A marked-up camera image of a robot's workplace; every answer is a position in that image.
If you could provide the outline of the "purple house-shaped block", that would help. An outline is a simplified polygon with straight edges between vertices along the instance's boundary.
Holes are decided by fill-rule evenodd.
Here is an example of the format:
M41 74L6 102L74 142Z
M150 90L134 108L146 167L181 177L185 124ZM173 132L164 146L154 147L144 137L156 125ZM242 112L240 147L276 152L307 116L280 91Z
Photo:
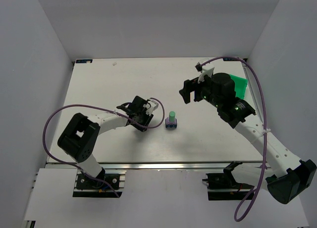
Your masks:
M165 119L165 127L166 128L176 128L177 127L177 119L170 121L169 118Z

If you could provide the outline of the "green cylinder block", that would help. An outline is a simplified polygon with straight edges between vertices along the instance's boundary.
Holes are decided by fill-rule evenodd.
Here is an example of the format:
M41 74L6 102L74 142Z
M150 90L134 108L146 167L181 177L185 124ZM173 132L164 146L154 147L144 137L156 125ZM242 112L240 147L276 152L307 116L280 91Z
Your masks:
M169 123L174 123L174 121L175 121L175 116L176 116L176 114L175 114L174 111L170 111L170 112L169 112L169 116L168 116L168 121L169 121Z

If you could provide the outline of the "green plastic bin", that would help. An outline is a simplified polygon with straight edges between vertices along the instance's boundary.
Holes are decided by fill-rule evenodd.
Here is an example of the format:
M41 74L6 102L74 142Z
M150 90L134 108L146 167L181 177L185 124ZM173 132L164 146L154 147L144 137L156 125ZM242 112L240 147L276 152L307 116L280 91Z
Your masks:
M244 99L246 88L247 88L247 85L248 85L248 80L245 79L245 78L241 78L241 77L238 77L238 76L231 75L231 74L230 74L230 78L235 83L236 97L238 97L240 99Z

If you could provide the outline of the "dark blue bridge block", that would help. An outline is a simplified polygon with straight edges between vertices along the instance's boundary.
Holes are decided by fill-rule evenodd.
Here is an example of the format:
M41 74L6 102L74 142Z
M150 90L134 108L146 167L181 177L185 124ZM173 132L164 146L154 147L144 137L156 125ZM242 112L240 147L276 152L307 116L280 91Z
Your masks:
M170 129L176 129L177 128L177 124L166 124L165 127L166 128L170 128Z

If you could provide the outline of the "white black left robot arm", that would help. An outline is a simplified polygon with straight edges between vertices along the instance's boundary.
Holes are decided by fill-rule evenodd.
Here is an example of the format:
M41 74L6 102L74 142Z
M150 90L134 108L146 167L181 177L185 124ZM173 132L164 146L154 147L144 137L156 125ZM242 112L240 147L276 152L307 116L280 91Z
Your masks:
M116 112L110 116L105 113L93 116L77 113L58 138L57 145L78 164L83 173L89 175L96 187L100 187L105 170L93 156L98 136L129 125L144 132L158 106L154 100L136 96L132 102L116 107L124 112L121 116Z

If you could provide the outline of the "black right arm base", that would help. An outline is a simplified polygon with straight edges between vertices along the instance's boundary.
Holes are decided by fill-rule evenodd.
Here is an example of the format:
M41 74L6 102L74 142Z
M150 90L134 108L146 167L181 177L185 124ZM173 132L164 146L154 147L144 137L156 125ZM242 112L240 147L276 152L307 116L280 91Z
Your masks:
M207 186L209 201L241 201L249 192L251 185L238 183L232 175L232 171L242 162L234 161L226 166L221 173L208 173L202 179Z

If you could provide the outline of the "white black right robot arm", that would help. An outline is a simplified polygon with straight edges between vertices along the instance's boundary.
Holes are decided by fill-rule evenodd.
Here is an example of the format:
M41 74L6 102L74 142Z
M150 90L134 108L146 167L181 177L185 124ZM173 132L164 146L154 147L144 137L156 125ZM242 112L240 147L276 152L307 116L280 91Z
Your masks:
M262 189L282 204L289 203L308 188L317 170L312 160L304 161L288 150L270 131L255 109L236 96L235 82L229 74L216 73L185 80L179 91L184 102L205 100L216 107L219 117L241 134L270 166L264 173Z

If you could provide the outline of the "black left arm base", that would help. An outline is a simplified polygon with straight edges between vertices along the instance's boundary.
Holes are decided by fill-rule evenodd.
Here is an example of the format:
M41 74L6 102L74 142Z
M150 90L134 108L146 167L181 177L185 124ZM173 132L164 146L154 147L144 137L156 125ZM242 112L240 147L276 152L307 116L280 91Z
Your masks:
M123 171L107 171L100 179L106 183L88 178L78 171L72 196L77 198L119 198L122 195L125 183Z

